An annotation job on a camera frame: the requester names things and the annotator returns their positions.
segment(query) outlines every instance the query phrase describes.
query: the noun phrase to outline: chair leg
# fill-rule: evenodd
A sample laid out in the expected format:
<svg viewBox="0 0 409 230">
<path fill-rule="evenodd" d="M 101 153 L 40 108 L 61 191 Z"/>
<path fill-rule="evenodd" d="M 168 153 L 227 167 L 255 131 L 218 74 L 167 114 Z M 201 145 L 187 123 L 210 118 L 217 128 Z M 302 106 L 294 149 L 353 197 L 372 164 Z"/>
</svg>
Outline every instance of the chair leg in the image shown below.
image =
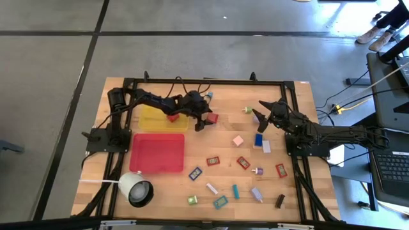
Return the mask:
<svg viewBox="0 0 409 230">
<path fill-rule="evenodd" d="M 1 150 L 12 150 L 14 152 L 22 153 L 24 148 L 10 142 L 0 140 L 0 151 Z"/>
</svg>

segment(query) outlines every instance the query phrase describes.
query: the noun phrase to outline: wooden table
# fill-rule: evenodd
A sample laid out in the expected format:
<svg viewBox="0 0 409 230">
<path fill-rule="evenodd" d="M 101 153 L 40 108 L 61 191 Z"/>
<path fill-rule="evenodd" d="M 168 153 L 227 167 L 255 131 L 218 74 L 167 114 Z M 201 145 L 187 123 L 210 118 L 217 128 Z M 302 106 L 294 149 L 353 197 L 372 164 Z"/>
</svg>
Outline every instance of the wooden table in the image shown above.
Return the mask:
<svg viewBox="0 0 409 230">
<path fill-rule="evenodd" d="M 107 92 L 114 87 L 121 87 L 123 78 L 107 78 L 102 92 L 95 125 L 100 124 L 109 114 Z M 166 96 L 170 84 L 138 84 L 156 95 Z M 299 111 L 312 121 L 317 121 L 311 87 L 308 82 L 295 82 Z M 187 84 L 188 90 L 197 89 L 197 85 Z M 206 126 L 200 132 L 194 131 L 195 120 L 190 118 L 189 129 L 185 134 L 185 168 L 180 174 L 144 174 L 155 189 L 152 201 L 144 208 L 132 207 L 119 192 L 114 216 L 116 218 L 135 219 L 174 219 L 174 220 L 254 220 L 254 221 L 288 221 L 300 220 L 295 190 L 295 180 L 291 159 L 286 154 L 284 132 L 270 125 L 263 134 L 264 140 L 270 141 L 271 153 L 263 153 L 260 148 L 253 148 L 254 137 L 258 124 L 253 122 L 253 114 L 245 114 L 242 109 L 251 106 L 264 114 L 268 111 L 258 100 L 267 102 L 278 101 L 281 97 L 278 86 L 239 86 L 212 85 L 213 99 L 210 108 L 219 114 L 217 124 Z M 172 95 L 185 94 L 181 84 L 175 84 Z M 138 127 L 141 107 L 134 109 L 131 129 L 132 133 L 141 133 Z M 232 139 L 240 135 L 244 143 L 236 147 Z M 129 172 L 131 152 L 124 159 L 122 173 Z M 219 156 L 220 164 L 208 167 L 206 158 Z M 246 171 L 238 165 L 237 158 L 243 156 L 251 163 L 251 168 L 262 167 L 264 175 L 256 176 L 250 169 Z M 84 164 L 82 179 L 101 180 L 104 173 L 106 153 L 97 153 Z M 336 195 L 332 185 L 328 165 L 319 158 L 310 157 L 309 165 L 313 178 L 314 190 L 330 210 L 333 216 L 339 218 Z M 288 173 L 286 178 L 280 178 L 275 165 L 283 163 Z M 189 173 L 199 166 L 203 173 L 196 181 L 190 180 Z M 206 184 L 211 183 L 218 191 L 214 195 Z M 239 189 L 240 199 L 236 200 L 232 185 Z M 256 201 L 249 192 L 252 187 L 259 188 L 263 194 L 263 203 Z M 76 214 L 90 202 L 100 188 L 98 183 L 79 183 L 77 195 L 72 208 Z M 103 213 L 107 213 L 109 197 L 106 196 Z M 286 197 L 281 209 L 275 208 L 275 202 L 280 194 Z M 199 204 L 189 206 L 188 196 L 196 195 Z M 214 200 L 225 195 L 229 203 L 216 210 Z M 304 191 L 307 217 L 311 219 L 308 195 Z"/>
</svg>

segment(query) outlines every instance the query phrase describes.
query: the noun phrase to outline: shoe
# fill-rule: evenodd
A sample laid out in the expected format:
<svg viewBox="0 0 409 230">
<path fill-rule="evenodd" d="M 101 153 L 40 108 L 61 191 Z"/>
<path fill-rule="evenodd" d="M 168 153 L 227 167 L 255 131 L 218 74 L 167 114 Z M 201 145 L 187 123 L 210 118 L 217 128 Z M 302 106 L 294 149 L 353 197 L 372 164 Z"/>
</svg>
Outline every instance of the shoe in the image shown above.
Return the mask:
<svg viewBox="0 0 409 230">
<path fill-rule="evenodd" d="M 384 34 L 378 38 L 374 43 L 369 46 L 369 50 L 378 52 L 382 49 L 382 47 L 389 42 L 390 38 L 392 38 L 392 33 L 384 32 Z"/>
<path fill-rule="evenodd" d="M 372 29 L 370 29 L 368 32 L 364 33 L 363 35 L 359 36 L 357 38 L 357 43 L 359 44 L 366 44 L 370 42 L 376 35 L 378 35 L 379 31 L 378 27 L 374 26 Z"/>
</svg>

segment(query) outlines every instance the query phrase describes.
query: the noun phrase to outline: concrete floor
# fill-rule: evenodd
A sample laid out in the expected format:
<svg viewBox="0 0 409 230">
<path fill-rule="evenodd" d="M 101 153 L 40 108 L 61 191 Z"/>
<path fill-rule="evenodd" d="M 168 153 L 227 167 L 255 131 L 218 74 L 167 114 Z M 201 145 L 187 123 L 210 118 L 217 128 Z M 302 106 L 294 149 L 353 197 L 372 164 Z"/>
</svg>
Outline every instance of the concrete floor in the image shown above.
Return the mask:
<svg viewBox="0 0 409 230">
<path fill-rule="evenodd" d="M 0 34 L 1 30 L 93 31 L 102 3 L 0 1 Z M 106 77 L 142 77 L 147 70 L 153 78 L 248 79 L 254 71 L 259 79 L 309 81 L 319 106 L 344 88 L 343 80 L 366 71 L 369 44 L 357 45 L 351 37 L 368 30 L 373 15 L 391 4 L 111 1 L 102 31 L 310 31 L 329 32 L 330 38 L 100 36 L 45 218 L 70 214 L 86 145 L 80 133 L 93 124 Z M 0 154 L 0 222 L 30 219 L 90 40 L 90 36 L 0 36 L 0 139 L 26 148 L 22 155 Z M 349 89 L 331 102 L 358 91 Z M 368 102 L 335 117 L 335 122 L 352 125 L 373 111 L 373 102 Z M 334 186 L 341 217 L 348 223 L 407 228 L 400 214 L 382 207 L 379 212 L 357 208 L 355 203 L 367 201 L 367 196 L 356 181 L 334 178 Z"/>
</svg>

